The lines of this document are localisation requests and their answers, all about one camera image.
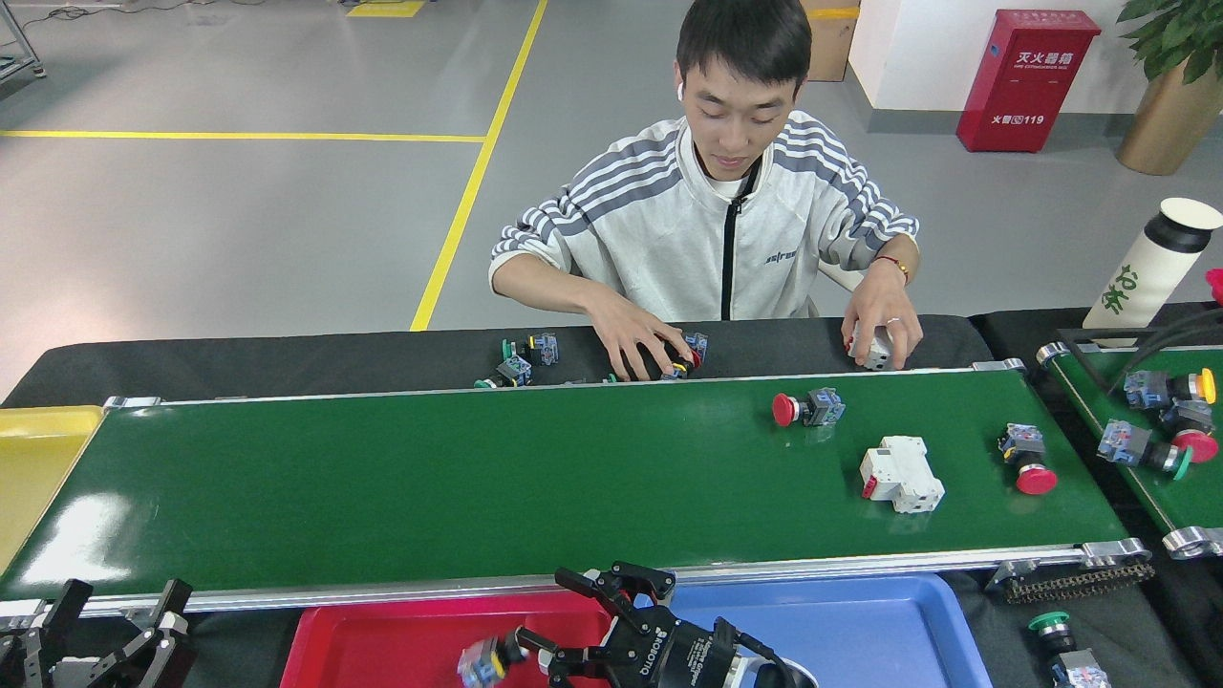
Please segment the bracelet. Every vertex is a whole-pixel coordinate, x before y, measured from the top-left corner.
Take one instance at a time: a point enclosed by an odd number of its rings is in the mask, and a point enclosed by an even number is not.
[[[895,263],[896,266],[900,268],[900,274],[905,275],[905,286],[909,286],[909,268],[898,258],[893,258],[892,255],[876,255],[871,259],[871,262],[873,263],[874,260],[892,260]]]

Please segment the yellow tray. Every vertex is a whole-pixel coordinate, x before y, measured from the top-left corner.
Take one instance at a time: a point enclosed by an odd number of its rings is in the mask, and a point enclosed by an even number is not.
[[[0,574],[102,423],[99,407],[0,409]]]

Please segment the jacket zipper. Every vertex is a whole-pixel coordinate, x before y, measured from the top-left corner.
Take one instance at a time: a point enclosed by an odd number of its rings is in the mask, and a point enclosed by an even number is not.
[[[747,174],[747,181],[726,207],[726,222],[722,231],[722,319],[730,319],[730,292],[735,285],[735,218],[742,211],[744,199],[756,186],[756,176],[759,171],[761,159],[757,158]]]

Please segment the white circuit breaker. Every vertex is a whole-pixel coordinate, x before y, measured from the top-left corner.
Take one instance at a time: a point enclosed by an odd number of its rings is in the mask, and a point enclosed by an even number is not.
[[[921,437],[884,437],[878,448],[867,450],[859,470],[862,496],[890,501],[896,513],[932,512],[943,499],[943,481],[931,473]]]
[[[854,342],[857,341],[859,328],[862,325],[862,320],[854,323],[854,335],[850,336],[849,348],[846,354],[854,358]],[[888,328],[882,324],[874,328],[874,336],[871,339],[871,351],[866,354],[866,363],[862,364],[866,370],[893,370],[892,365],[892,335],[888,334]]]

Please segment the potted plant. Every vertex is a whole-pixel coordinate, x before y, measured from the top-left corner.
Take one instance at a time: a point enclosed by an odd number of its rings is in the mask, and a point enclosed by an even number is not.
[[[1117,159],[1172,174],[1223,110],[1223,0],[1128,0],[1117,21],[1142,17],[1123,38],[1151,83]]]

